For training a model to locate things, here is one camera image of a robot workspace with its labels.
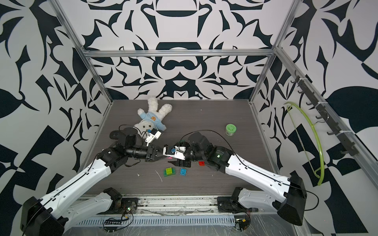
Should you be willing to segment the lime green lego brick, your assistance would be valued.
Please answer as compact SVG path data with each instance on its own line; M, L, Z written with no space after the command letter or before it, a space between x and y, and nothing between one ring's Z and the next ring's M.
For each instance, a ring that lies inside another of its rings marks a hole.
M166 168L165 169L165 174L167 176L173 175L173 169L171 167L170 168Z

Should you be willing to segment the green long lego plate brick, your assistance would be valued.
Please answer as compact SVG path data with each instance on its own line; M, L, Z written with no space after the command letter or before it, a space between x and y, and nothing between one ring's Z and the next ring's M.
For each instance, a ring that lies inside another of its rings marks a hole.
M166 168L166 169L164 169L164 171L163 171L163 175L165 176L165 177L168 177L168 176L172 176L172 175L175 175L176 174L176 171L175 171L175 169L174 168Z

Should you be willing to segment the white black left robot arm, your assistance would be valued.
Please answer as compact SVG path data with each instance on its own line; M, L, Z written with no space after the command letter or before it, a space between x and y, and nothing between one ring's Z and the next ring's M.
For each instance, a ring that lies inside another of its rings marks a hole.
M129 158L155 162L164 158L162 149L152 144L161 136L152 129L143 140L135 128L118 131L118 139L101 151L79 174L40 199L29 198L22 206L20 229L25 236L61 236L75 223L103 212L124 211L122 196L107 188L96 197L75 205L74 202L96 183L125 165Z

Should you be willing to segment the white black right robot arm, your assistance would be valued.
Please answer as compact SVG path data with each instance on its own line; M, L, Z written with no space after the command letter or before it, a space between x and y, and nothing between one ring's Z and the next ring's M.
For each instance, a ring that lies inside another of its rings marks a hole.
M266 193L257 201L274 209L283 220L297 226L303 224L307 191L299 176L281 176L245 160L230 148L216 146L201 133L195 132L187 142L164 146L163 155L182 161L203 161L210 169L240 178Z

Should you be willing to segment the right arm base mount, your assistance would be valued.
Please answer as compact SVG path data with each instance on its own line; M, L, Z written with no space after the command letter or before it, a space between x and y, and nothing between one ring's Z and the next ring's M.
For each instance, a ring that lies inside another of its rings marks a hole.
M220 212L248 213L253 208L246 208L239 203L239 194L243 188L236 187L230 197L217 197L217 207Z

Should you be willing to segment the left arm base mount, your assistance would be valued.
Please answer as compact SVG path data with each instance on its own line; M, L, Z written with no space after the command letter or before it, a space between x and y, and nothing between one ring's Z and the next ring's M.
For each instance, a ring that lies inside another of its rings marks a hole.
M99 215L136 213L139 201L137 197L123 197L112 187L105 189L103 193L110 196L112 203L107 211L100 212Z

